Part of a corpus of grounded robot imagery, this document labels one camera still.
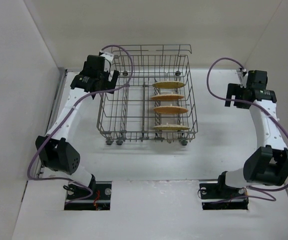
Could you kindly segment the orange woven plate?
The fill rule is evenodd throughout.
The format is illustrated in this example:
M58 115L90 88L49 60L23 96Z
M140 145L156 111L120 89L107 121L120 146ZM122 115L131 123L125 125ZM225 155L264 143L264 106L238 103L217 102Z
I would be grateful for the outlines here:
M184 107L180 106L174 106L174 105L167 105L167 106L157 106L153 108L154 112L158 114L164 114L164 115L178 115L178 114L185 114L189 110Z
M151 97L154 101L177 101L183 99L184 96L181 94L175 94L175 93L166 93L166 94L158 94Z

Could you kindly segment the yellow woven plate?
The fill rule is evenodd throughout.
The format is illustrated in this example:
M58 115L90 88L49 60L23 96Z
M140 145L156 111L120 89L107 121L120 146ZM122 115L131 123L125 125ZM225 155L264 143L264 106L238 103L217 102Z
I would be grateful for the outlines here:
M159 81L152 84L154 88L158 89L178 89L184 87L186 84L180 81Z
M180 124L161 124L153 126L153 129L156 131L186 131L189 130L189 127L180 125Z

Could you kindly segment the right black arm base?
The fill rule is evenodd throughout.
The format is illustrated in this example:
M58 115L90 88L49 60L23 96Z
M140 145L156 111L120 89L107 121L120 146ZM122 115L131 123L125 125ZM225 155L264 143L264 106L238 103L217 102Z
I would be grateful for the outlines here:
M244 188L220 186L217 182L199 184L198 195L203 210L248 210L249 200Z

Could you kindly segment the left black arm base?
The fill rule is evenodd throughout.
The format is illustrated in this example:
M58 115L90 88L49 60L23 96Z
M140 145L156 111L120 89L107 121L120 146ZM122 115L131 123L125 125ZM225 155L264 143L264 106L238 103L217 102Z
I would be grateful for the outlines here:
M69 183L64 185L66 199L64 204L65 211L109 211L111 205L112 182L97 181L93 194L80 186Z

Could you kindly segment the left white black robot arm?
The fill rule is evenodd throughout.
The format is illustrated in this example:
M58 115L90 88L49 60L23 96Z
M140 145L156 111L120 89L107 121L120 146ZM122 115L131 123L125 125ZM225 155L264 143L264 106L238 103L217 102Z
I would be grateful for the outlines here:
M92 97L90 93L111 90L116 86L119 72L111 70L114 55L101 51L89 55L82 71L70 84L68 98L54 125L46 136L38 136L35 145L43 167L55 177L70 179L74 184L91 188L94 176L80 162L80 154L70 143L80 122L82 111Z

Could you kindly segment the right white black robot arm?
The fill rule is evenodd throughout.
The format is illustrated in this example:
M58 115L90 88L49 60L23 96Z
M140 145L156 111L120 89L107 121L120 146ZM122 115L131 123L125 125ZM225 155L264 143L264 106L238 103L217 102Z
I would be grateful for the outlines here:
M235 97L234 106L250 111L257 135L257 150L235 171L219 176L223 188L243 188L252 185L282 186L288 177L288 147L277 127L277 97L267 89L266 71L243 69L240 83L230 83L225 105Z

